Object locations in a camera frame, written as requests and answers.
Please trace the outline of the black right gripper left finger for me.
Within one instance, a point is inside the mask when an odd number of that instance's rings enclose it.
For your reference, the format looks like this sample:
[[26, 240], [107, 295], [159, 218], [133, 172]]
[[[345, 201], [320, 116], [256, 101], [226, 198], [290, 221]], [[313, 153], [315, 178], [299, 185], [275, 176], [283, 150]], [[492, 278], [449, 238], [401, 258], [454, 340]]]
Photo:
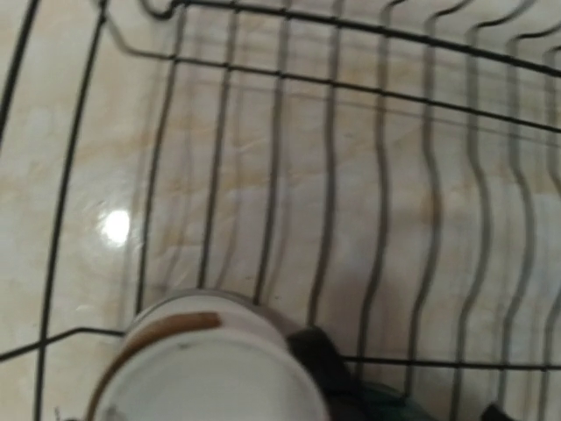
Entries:
[[330, 419], [363, 420], [364, 400], [359, 384], [327, 334], [310, 327], [288, 335], [287, 342], [322, 392]]

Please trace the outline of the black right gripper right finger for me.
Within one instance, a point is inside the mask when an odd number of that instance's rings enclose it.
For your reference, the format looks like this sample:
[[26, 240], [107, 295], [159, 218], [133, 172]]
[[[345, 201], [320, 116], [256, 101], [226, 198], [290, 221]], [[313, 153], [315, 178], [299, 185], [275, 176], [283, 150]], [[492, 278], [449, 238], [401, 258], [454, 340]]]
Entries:
[[513, 419], [493, 403], [485, 408], [481, 414], [481, 421], [513, 421]]

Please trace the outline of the dark green mug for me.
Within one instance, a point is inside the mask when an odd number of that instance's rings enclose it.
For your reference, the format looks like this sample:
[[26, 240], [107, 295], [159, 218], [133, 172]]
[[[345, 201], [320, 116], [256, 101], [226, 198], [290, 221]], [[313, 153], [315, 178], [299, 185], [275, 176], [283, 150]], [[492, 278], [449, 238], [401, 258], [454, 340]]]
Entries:
[[431, 420], [431, 417], [414, 401], [387, 385], [364, 382], [361, 390], [367, 420]]

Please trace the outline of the brown white small bowl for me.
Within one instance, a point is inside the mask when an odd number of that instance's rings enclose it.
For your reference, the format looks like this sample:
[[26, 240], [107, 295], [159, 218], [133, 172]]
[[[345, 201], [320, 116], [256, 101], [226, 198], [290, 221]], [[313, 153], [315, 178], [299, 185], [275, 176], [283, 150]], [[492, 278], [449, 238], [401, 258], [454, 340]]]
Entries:
[[327, 420], [279, 327], [240, 295], [188, 289], [139, 313], [87, 420]]

